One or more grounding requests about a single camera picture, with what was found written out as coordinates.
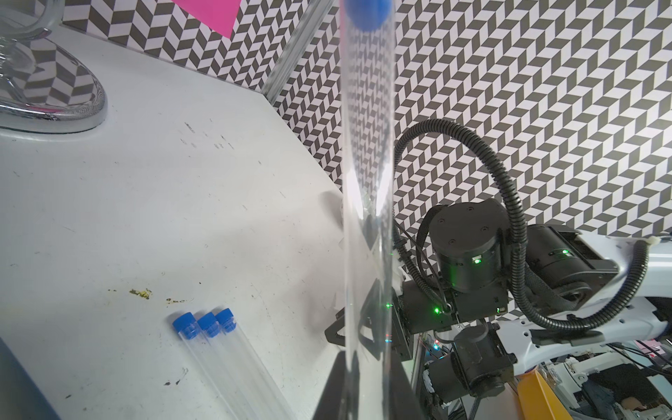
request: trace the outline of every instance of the black cable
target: black cable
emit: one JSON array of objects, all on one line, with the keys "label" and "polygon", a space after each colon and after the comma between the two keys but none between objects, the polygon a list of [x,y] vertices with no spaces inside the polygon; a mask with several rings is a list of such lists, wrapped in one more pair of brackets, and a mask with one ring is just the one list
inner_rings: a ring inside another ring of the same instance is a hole
[{"label": "black cable", "polygon": [[396,226],[394,226],[392,229],[392,244],[394,249],[399,252],[401,262],[404,263],[406,271],[411,276],[415,284],[417,284],[422,293],[424,293],[432,302],[434,302],[434,304],[445,310],[446,308],[444,308],[444,303],[439,295],[436,294],[434,289],[431,288],[431,286],[425,281],[424,276],[420,273],[418,267],[413,263],[413,260],[411,259],[411,252],[406,249],[404,245],[405,240],[399,235],[399,230],[396,228]]},{"label": "black cable", "polygon": [[[404,235],[406,236],[406,238],[408,238],[409,241],[411,242],[411,244],[412,244],[414,247],[417,248],[417,244],[415,243],[415,240],[411,237],[411,234],[408,233],[408,232],[406,231],[406,229],[404,229],[403,226],[401,226],[401,223],[399,223],[399,222],[397,222],[397,221],[395,220],[395,221],[394,221],[394,224],[396,225],[396,227],[399,228],[399,230],[401,230],[402,232],[404,232]],[[427,258],[427,254],[426,254],[424,251],[422,252],[422,257],[424,258],[425,262],[426,262],[427,265],[429,266],[429,269],[431,270],[431,273],[434,275],[434,278],[436,279],[437,286],[440,287],[440,285],[438,284],[438,283],[439,283],[439,274],[436,272],[436,270],[434,270],[434,266],[431,264],[431,262],[429,261],[429,258]]]},{"label": "black cable", "polygon": [[[408,233],[406,231],[406,229],[404,229],[403,226],[401,226],[401,223],[397,222],[396,220],[394,221],[394,223],[396,224],[396,227],[401,229],[401,231],[404,232],[404,235],[406,235],[406,237],[411,241],[411,243],[415,247],[415,250],[416,250],[416,253],[417,253],[418,244],[415,242],[415,240],[413,240],[413,238],[411,238],[411,234]],[[450,305],[448,304],[448,299],[446,298],[446,293],[444,292],[444,287],[441,285],[441,282],[439,280],[439,274],[434,270],[434,266],[431,264],[431,262],[429,261],[429,258],[427,258],[427,254],[425,254],[424,251],[422,251],[421,256],[425,258],[425,262],[427,262],[427,265],[429,266],[429,269],[431,270],[431,273],[434,275],[434,278],[436,279],[436,286],[438,287],[439,293],[441,294],[440,298],[444,302],[441,305],[441,309],[442,310],[447,310],[450,307]],[[420,262],[419,258],[420,258],[420,254],[417,253],[416,254],[416,260],[417,260],[417,263],[418,263],[418,271],[420,272],[420,275],[423,277],[423,279],[427,283],[429,283],[429,281],[428,281],[429,279],[426,276],[425,270],[423,269],[422,263]]]},{"label": "black cable", "polygon": [[394,146],[394,166],[396,167],[399,163],[406,147],[413,139],[430,132],[451,136],[466,146],[487,168],[495,181],[495,185],[499,188],[509,218],[510,236],[508,245],[511,248],[511,281],[509,288],[520,311],[528,320],[549,330],[581,332],[604,325],[616,317],[630,303],[646,275],[648,243],[643,240],[635,242],[634,256],[628,275],[616,295],[602,309],[587,318],[567,320],[548,318],[540,314],[526,295],[525,258],[528,226],[523,204],[518,196],[515,181],[509,176],[496,152],[476,133],[455,121],[432,118],[407,128],[402,134]]},{"label": "black cable", "polygon": [[629,351],[630,353],[634,353],[634,354],[636,354],[636,355],[644,356],[644,357],[646,357],[647,359],[650,358],[650,357],[648,356],[648,354],[646,354],[645,352],[643,352],[643,351],[641,351],[641,350],[639,350],[639,349],[633,349],[633,348],[631,348],[631,347],[626,347],[626,346],[624,346],[624,345],[622,345],[622,344],[618,344],[618,343],[612,343],[611,345],[613,345],[613,346],[616,347],[617,349],[620,349],[620,350],[626,350],[626,351]]},{"label": "black cable", "polygon": [[[441,210],[443,210],[445,207],[447,206],[439,205],[430,208],[427,211],[427,213],[425,213],[425,217],[420,223],[420,227],[418,228],[417,233],[415,234],[415,259],[416,261],[418,261],[418,267],[420,268],[422,268],[422,265],[420,264],[422,254],[425,252],[425,240],[427,239],[427,235],[429,234],[429,223],[431,223],[432,219],[434,219],[434,216],[436,216],[439,212],[441,212]],[[448,300],[446,299],[446,294],[444,293],[444,289],[441,286],[441,283],[438,282],[438,284],[439,284],[439,290],[441,291],[441,296],[446,302],[446,308],[447,308]]]},{"label": "black cable", "polygon": [[476,412],[478,411],[478,406],[480,405],[480,397],[476,397],[474,400],[474,405],[471,406],[471,411],[469,411],[468,420],[474,420],[476,418]]},{"label": "black cable", "polygon": [[466,411],[464,410],[464,403],[462,402],[462,397],[460,397],[460,406],[448,413],[448,420],[458,420],[463,418],[464,420],[467,420]]},{"label": "black cable", "polygon": [[606,344],[606,346],[609,347],[610,349],[614,350],[616,353],[620,354],[620,355],[623,356],[624,358],[630,360],[632,363],[634,363],[634,364],[636,364],[636,365],[638,365],[638,366],[641,366],[641,367],[643,367],[644,369],[652,370],[653,372],[656,372],[658,375],[663,375],[664,377],[666,377],[666,378],[668,378],[668,379],[672,379],[672,375],[667,374],[667,373],[664,373],[664,372],[661,372],[660,370],[654,369],[654,368],[652,368],[652,367],[650,367],[650,366],[643,365],[643,364],[641,364],[640,362],[637,362],[635,359],[633,359],[633,358],[630,357],[629,355],[627,355],[627,354],[625,354],[625,353],[621,353],[621,351],[620,351],[619,349],[617,349],[616,347],[614,347],[613,345],[611,345],[611,344]]},{"label": "black cable", "polygon": [[658,356],[661,360],[663,360],[666,364],[668,364],[672,368],[672,363],[670,363],[669,359],[667,359],[665,356],[660,355],[657,351],[655,351],[654,349],[649,347],[648,344],[646,344],[645,342],[643,342],[641,340],[637,340],[637,342],[639,344],[643,345],[644,347],[646,347],[651,353]]}]

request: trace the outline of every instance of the glass cylinder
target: glass cylinder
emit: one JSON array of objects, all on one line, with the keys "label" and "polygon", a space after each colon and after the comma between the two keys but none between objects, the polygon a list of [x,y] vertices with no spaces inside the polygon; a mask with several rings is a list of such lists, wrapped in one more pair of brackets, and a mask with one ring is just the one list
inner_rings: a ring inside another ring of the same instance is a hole
[{"label": "glass cylinder", "polygon": [[394,3],[341,0],[346,407],[389,416]]}]

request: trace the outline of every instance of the pink paper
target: pink paper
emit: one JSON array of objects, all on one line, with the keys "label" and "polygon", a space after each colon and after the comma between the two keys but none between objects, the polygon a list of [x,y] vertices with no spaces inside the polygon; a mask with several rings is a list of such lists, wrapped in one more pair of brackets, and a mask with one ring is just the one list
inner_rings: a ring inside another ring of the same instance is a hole
[{"label": "pink paper", "polygon": [[241,0],[173,0],[221,36],[231,39]]}]

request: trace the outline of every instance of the table surface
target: table surface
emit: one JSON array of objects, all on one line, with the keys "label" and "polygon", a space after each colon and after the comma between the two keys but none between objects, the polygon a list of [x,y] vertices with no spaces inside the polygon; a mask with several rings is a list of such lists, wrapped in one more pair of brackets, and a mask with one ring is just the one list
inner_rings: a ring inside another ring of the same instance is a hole
[{"label": "table surface", "polygon": [[262,95],[50,39],[99,78],[108,116],[0,133],[0,338],[63,419],[221,419],[170,322],[231,307],[310,419],[338,352],[323,334],[343,300],[338,188]]}]

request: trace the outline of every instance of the yellow object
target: yellow object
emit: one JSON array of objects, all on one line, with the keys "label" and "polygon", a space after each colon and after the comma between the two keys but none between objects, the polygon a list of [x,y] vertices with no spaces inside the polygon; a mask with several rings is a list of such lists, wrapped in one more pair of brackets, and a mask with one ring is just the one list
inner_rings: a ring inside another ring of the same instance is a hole
[{"label": "yellow object", "polygon": [[525,420],[572,420],[536,369],[522,374],[519,379],[518,400]]}]

